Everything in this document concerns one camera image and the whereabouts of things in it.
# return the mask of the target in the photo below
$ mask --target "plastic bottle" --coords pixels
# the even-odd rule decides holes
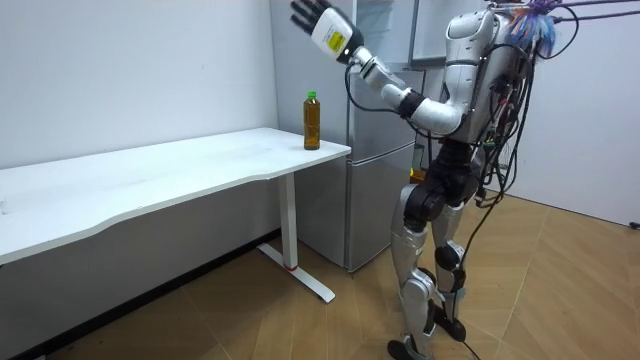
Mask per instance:
[[[309,91],[304,102],[304,148],[320,148],[320,102],[316,99],[315,91]]]

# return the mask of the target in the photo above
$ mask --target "wire bundle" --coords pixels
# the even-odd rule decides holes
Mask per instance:
[[[556,42],[556,31],[553,18],[547,16],[552,6],[562,0],[531,0],[528,6],[505,6],[512,16],[509,24],[510,33],[507,41],[522,49],[527,49],[538,41],[538,51],[543,56],[550,56]]]

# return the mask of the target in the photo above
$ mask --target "white desk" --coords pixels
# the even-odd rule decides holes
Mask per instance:
[[[300,135],[260,128],[0,170],[0,265],[126,219],[278,177],[284,256],[266,244],[260,250],[329,302],[333,292],[298,268],[293,173],[351,149],[302,145]]]

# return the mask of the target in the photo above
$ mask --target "white wall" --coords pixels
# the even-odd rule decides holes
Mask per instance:
[[[268,1],[1,2],[0,169],[276,127],[270,21]],[[276,205],[253,183],[6,265],[0,359],[276,229]]]
[[[561,47],[573,24],[559,30]],[[638,32],[638,15],[583,21],[565,53],[537,65],[513,195],[621,224],[640,220]]]

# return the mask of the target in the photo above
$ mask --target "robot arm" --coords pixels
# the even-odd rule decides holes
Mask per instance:
[[[416,126],[449,135],[462,124],[471,108],[480,57],[491,41],[493,14],[460,17],[448,30],[446,103],[425,98],[406,87],[384,63],[364,47],[364,37],[348,18],[326,0],[292,2],[291,20],[311,36],[326,54],[342,64],[360,65],[360,77],[396,111]]]

